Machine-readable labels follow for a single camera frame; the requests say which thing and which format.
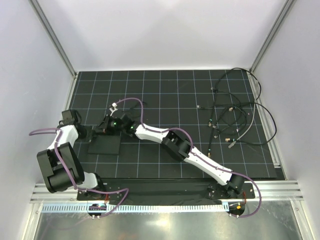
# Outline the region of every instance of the white wall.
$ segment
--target white wall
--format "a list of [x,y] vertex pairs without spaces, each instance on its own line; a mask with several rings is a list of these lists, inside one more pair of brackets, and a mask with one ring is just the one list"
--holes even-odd
[[28,1],[1,1],[0,239],[21,239],[35,182],[42,179],[36,154],[53,140],[28,133],[57,126],[71,80]]
[[319,9],[318,0],[296,1],[256,70],[277,122],[285,170],[298,180],[316,228],[320,225]]
[[248,68],[285,0],[39,0],[76,70]]

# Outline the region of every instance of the black plastic bracket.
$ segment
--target black plastic bracket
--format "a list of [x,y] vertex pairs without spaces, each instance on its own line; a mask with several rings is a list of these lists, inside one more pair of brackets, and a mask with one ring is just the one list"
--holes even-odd
[[[61,157],[70,170],[77,185],[85,180],[84,170],[69,142],[58,147]],[[63,192],[72,186],[70,178],[61,164],[55,150],[44,150],[36,155],[46,188],[50,193]]]
[[181,131],[169,131],[167,136],[162,139],[161,144],[168,154],[179,162],[189,157],[191,144]]

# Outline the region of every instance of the black grid mat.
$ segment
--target black grid mat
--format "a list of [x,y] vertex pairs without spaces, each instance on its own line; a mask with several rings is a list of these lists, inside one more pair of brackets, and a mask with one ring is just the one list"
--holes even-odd
[[[206,154],[211,131],[208,127],[211,110],[197,109],[196,106],[212,105],[211,87],[223,73],[224,70],[80,72],[70,108],[80,112],[82,124],[93,126],[101,121],[110,104],[123,98],[139,98],[146,103],[145,124],[160,128],[181,127],[191,135],[194,145]],[[232,92],[240,101],[254,100],[247,74],[241,70],[230,72],[218,88]],[[229,94],[218,94],[217,104],[232,102]],[[136,102],[127,101],[123,109],[128,110],[135,105]],[[248,106],[245,111],[250,123],[253,109]],[[260,143],[266,140],[257,112],[254,125],[242,139],[244,141]],[[131,110],[130,114],[138,117],[140,112]],[[232,123],[235,117],[233,111],[228,113],[226,123]],[[222,121],[219,123],[219,127],[226,125]],[[211,158],[214,161],[252,178],[277,176],[267,145],[236,143],[229,149],[225,137],[222,134],[212,142]],[[96,172],[102,178],[209,177],[191,164],[176,162],[159,144],[132,139],[124,134],[121,136],[118,156],[88,154],[88,146],[87,142],[76,142],[74,150],[84,170]]]

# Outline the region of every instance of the black cable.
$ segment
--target black cable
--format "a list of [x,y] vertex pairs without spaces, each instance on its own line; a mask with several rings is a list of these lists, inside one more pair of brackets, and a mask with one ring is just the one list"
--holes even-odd
[[[213,105],[211,107],[203,107],[203,106],[198,106],[199,109],[211,109],[211,115],[210,115],[210,119],[209,119],[209,123],[208,123],[208,126],[211,127],[212,125],[212,122],[213,122],[213,119],[214,119],[214,114],[215,114],[215,111],[216,111],[216,107],[218,106],[217,105],[217,93],[218,92],[223,92],[223,93],[226,93],[226,94],[229,94],[231,96],[231,99],[232,97],[234,97],[237,101],[238,101],[238,104],[232,104],[232,106],[230,106],[229,104],[229,108],[233,107],[232,111],[235,111],[235,110],[239,110],[240,111],[240,115],[239,117],[235,117],[235,121],[232,123],[232,124],[229,124],[227,123],[223,116],[226,114],[226,110],[228,109],[228,104],[226,104],[226,107],[224,108],[224,110],[222,111],[222,113],[219,115],[219,117],[217,116],[217,120],[215,122],[215,124],[213,125],[213,129],[211,129],[211,133],[210,133],[210,138],[209,138],[209,145],[208,145],[208,156],[210,156],[210,151],[211,151],[211,145],[212,145],[212,139],[213,139],[213,135],[215,133],[215,130],[217,131],[217,134],[216,136],[220,135],[220,134],[226,134],[226,135],[229,135],[229,136],[234,136],[236,134],[240,134],[247,126],[247,113],[243,110],[243,104],[242,102],[234,95],[232,94],[231,92],[227,92],[227,91],[223,91],[223,90],[219,90],[218,89],[218,85],[220,83],[220,81],[228,75],[228,73],[230,73],[231,71],[233,70],[241,70],[241,71],[245,71],[246,73],[249,73],[258,83],[259,85],[259,93],[258,93],[258,96],[257,98],[255,99],[258,100],[260,98],[260,95],[261,95],[261,92],[262,92],[262,87],[261,87],[261,84],[260,82],[258,81],[257,77],[250,71],[244,69],[244,68],[241,68],[241,67],[234,67],[228,71],[225,71],[225,73],[217,80],[217,82],[215,83],[214,87],[211,88],[212,92],[213,92]],[[240,124],[238,124],[238,121],[240,120],[240,118],[244,116],[244,121],[241,122]],[[222,120],[225,124],[227,124],[227,127],[223,128],[223,129],[218,129],[217,128],[217,124],[218,124],[218,121],[219,120]],[[227,133],[226,130],[228,128],[237,128],[237,133]]]
[[265,107],[263,106],[262,104],[260,103],[257,103],[257,102],[245,102],[243,103],[242,105],[243,106],[246,106],[246,105],[251,105],[251,104],[256,104],[256,105],[259,105],[260,107],[262,107],[264,110],[267,111],[267,113],[270,115],[271,119],[272,119],[272,122],[273,122],[273,125],[274,125],[274,134],[272,135],[272,137],[265,141],[265,142],[260,142],[260,143],[254,143],[254,142],[247,142],[247,141],[243,141],[243,140],[237,140],[237,142],[240,142],[240,143],[244,143],[244,144],[249,144],[249,145],[254,145],[254,146],[262,146],[262,145],[266,145],[267,143],[269,143],[277,134],[277,125],[276,125],[276,121],[274,119],[274,117],[272,116],[271,112]]

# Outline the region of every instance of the metal sheet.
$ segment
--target metal sheet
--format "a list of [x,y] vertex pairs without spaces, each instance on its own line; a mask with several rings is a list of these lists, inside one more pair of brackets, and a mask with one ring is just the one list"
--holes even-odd
[[[252,212],[257,202],[248,202]],[[42,213],[36,240],[301,240],[290,201],[262,202],[246,219],[225,212],[112,214],[84,220],[83,213]]]

